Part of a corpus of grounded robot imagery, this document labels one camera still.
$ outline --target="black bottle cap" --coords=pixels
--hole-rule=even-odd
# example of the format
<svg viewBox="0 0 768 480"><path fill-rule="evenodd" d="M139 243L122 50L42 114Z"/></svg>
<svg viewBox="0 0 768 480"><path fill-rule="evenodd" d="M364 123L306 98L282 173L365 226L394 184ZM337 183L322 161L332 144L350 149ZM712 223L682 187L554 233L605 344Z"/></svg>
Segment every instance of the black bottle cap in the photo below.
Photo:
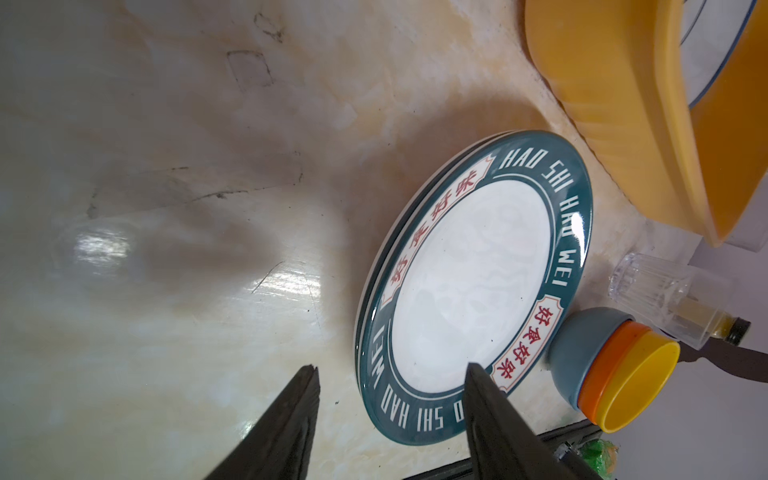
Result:
<svg viewBox="0 0 768 480"><path fill-rule="evenodd" d="M750 325L752 325L752 322L747 322L741 317L736 317L733 321L733 326L730 327L728 336L724 340L731 345L739 346L741 339L744 338L747 330L750 329Z"/></svg>

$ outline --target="ceramic plate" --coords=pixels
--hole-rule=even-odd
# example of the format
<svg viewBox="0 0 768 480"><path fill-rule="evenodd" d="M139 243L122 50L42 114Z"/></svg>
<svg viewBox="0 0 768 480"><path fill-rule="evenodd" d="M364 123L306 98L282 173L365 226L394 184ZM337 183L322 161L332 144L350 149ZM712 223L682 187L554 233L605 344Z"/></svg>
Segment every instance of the ceramic plate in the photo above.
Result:
<svg viewBox="0 0 768 480"><path fill-rule="evenodd" d="M468 362L509 394L576 292L591 225L587 171L555 134L503 134L430 179L360 304L358 387L376 428L406 445L462 432Z"/></svg>
<svg viewBox="0 0 768 480"><path fill-rule="evenodd" d="M365 316L365 308L369 306L369 299L371 297L371 293L373 292L373 289L376 285L376 281L379 279L381 269L387 260L387 255L391 252L392 246L394 245L395 241L397 240L398 235L402 232L402 228L406 225L406 222L409 220L410 216L413 214L414 210L417 208L417 206L424 201L426 196L429 194L430 190L435 187L435 185L438 184L438 182L457 164L459 164L467 155L473 154L476 152L480 147L486 145L493 139L497 137L501 137L505 133L500 134L493 134L489 137L486 137L480 141L476 141L474 144L470 145L469 147L465 148L463 151L457 153L454 155L454 157L445 162L445 164L440 168L440 170L437 170L424 184L419 188L419 190L413 195L411 200L408 202L408 205L406 208L400 212L400 215L397 217L397 220L395 223L392 224L392 227L389 229L389 232L387 233L384 242L382 243L381 247L379 248L379 252L376 254L376 261L371 266L371 270L368 272L368 278L366 280L366 286L363 291L363 294L360 297L360 303L357 307L357 317L355 320L355 343L354 343L354 349L355 349L355 370L357 370L357 362L360 357L360 344L359 344L359 336L360 331L362 329L363 322L361 319Z"/></svg>

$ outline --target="beige marble surface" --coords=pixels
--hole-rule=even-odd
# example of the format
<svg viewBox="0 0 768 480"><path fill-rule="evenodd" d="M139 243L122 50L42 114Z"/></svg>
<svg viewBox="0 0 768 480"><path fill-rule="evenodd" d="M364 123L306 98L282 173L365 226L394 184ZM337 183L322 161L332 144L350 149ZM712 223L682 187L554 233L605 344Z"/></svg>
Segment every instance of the beige marble surface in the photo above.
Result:
<svg viewBox="0 0 768 480"><path fill-rule="evenodd" d="M573 143L594 188L576 304L643 218L525 54L521 2L7 0L0 17L0 478L202 478L319 367L310 478L400 478L463 436L380 435L351 349L362 282L418 186L510 129ZM580 419L539 365L536 432Z"/></svg>

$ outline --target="white wall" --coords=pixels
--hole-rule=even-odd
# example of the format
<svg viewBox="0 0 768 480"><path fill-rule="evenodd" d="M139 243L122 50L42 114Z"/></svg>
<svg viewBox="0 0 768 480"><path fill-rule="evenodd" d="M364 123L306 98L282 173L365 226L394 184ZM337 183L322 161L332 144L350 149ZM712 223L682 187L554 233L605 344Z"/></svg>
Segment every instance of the white wall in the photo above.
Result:
<svg viewBox="0 0 768 480"><path fill-rule="evenodd" d="M768 201L750 210L766 216ZM752 253L702 242L690 264L737 278L728 310L752 322L741 346L768 353L768 247ZM606 438L621 445L621 480L765 479L767 432L768 384L734 377L699 359L678 365L648 410Z"/></svg>

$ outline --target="white plate center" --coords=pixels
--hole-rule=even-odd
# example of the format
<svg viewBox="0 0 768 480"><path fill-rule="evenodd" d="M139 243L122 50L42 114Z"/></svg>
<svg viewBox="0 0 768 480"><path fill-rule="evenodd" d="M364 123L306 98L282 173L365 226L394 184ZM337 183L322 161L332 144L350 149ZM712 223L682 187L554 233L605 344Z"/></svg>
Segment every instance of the white plate center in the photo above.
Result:
<svg viewBox="0 0 768 480"><path fill-rule="evenodd" d="M536 301L549 225L539 194L515 180L476 190L435 225L392 321L395 364L411 387L454 389L468 362L486 367L501 354Z"/></svg>

